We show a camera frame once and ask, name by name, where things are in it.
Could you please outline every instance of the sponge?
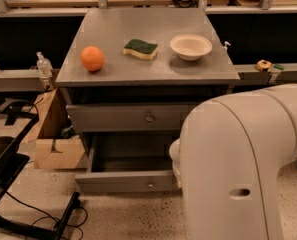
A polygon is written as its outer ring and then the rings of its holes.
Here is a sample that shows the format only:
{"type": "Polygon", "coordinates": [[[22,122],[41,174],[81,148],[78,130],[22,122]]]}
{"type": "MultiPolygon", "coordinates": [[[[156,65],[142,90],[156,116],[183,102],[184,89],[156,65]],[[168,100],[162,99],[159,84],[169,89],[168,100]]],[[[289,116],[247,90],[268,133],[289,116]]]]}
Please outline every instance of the sponge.
{"type": "Polygon", "coordinates": [[[130,54],[142,60],[152,60],[158,52],[158,44],[150,44],[139,39],[131,39],[124,47],[124,54],[130,54]]]}

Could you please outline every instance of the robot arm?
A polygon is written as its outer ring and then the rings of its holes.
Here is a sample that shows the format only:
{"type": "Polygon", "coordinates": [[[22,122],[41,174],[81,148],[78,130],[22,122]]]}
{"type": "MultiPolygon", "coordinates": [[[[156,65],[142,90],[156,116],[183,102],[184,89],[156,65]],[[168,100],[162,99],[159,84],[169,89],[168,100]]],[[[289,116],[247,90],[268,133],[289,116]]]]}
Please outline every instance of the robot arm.
{"type": "Polygon", "coordinates": [[[282,240],[276,178],[297,160],[297,84],[202,103],[170,154],[192,240],[282,240]]]}

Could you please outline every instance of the orange fruit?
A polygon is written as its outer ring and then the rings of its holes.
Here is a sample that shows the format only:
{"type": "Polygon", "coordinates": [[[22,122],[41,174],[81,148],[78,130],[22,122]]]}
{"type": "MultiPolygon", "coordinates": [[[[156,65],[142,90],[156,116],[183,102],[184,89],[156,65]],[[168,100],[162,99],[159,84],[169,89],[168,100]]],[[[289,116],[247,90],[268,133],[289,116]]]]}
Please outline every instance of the orange fruit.
{"type": "Polygon", "coordinates": [[[80,53],[81,64],[88,71],[98,71],[104,65],[105,58],[102,51],[96,46],[87,46],[80,53]]]}

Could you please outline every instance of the clear bottle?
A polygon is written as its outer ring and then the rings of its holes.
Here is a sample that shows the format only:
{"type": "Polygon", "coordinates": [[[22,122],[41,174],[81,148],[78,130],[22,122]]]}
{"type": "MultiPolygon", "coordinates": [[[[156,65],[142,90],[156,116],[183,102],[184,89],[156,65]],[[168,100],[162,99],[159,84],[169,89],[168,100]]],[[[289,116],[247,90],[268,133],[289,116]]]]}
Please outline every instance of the clear bottle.
{"type": "Polygon", "coordinates": [[[40,73],[43,76],[52,76],[51,70],[52,70],[52,65],[51,62],[45,58],[41,52],[37,52],[37,67],[40,71],[40,73]]]}

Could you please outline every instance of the concrete floor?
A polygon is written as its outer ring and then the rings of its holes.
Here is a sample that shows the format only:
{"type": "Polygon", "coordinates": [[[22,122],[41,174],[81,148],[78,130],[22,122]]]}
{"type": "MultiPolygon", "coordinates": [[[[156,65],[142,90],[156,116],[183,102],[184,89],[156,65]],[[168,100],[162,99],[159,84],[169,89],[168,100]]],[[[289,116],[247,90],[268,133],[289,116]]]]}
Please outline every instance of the concrete floor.
{"type": "MultiPolygon", "coordinates": [[[[34,142],[22,145],[21,153],[29,154],[32,161],[34,142]]],[[[74,180],[76,173],[81,171],[40,170],[34,169],[33,163],[29,163],[9,192],[23,202],[60,217],[73,191],[80,191],[74,180]]],[[[285,167],[277,181],[285,240],[297,240],[297,162],[285,167]]],[[[81,226],[84,240],[187,239],[180,192],[81,193],[80,200],[89,214],[86,223],[81,226]]],[[[9,196],[4,196],[0,202],[0,215],[28,224],[44,216],[9,196]]],[[[84,216],[82,210],[76,210],[70,223],[80,223],[84,216]]],[[[43,219],[36,225],[49,228],[53,223],[43,219]]],[[[81,232],[70,228],[64,237],[80,239],[81,232]]],[[[0,230],[0,240],[4,239],[26,238],[0,230]]]]}

